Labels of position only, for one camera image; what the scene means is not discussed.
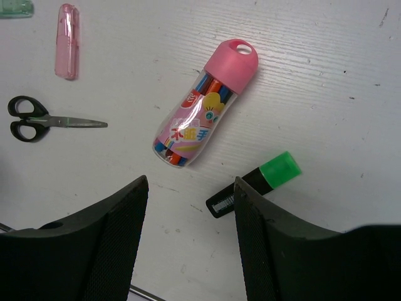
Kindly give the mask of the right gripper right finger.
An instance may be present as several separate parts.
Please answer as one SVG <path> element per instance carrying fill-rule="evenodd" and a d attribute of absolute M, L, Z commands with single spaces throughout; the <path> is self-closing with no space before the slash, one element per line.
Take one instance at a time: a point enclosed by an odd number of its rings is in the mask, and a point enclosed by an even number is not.
<path fill-rule="evenodd" d="M 234 211 L 248 300 L 399 300 L 400 226 L 311 224 L 241 178 Z"/>

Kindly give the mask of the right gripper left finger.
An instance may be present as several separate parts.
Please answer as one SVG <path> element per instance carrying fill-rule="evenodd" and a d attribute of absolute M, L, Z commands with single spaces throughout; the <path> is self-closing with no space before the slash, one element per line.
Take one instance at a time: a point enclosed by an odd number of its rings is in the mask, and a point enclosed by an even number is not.
<path fill-rule="evenodd" d="M 126 300 L 148 200 L 140 176 L 38 229 L 1 235 L 2 300 Z"/>

